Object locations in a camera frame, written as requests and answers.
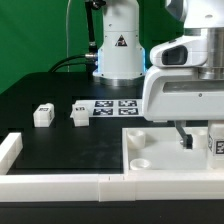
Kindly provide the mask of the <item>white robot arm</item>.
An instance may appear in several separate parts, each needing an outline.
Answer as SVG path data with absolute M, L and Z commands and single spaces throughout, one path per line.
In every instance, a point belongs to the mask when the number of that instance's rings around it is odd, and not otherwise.
M 143 80 L 142 113 L 173 121 L 183 146 L 193 145 L 188 120 L 224 120 L 224 0 L 152 0 L 138 20 L 136 0 L 90 0 L 103 9 L 96 81 Z

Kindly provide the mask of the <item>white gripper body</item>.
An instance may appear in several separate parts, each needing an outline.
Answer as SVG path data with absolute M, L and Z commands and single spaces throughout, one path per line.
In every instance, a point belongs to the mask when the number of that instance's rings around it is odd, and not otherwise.
M 224 120 L 224 80 L 200 80 L 196 68 L 152 66 L 142 113 L 148 121 Z

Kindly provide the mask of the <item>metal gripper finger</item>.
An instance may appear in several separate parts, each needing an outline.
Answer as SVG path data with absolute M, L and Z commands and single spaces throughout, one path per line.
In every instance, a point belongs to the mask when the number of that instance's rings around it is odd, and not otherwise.
M 175 121 L 175 128 L 182 138 L 182 146 L 184 149 L 191 149 L 193 147 L 193 137 L 191 134 L 187 134 L 183 128 L 181 121 Z

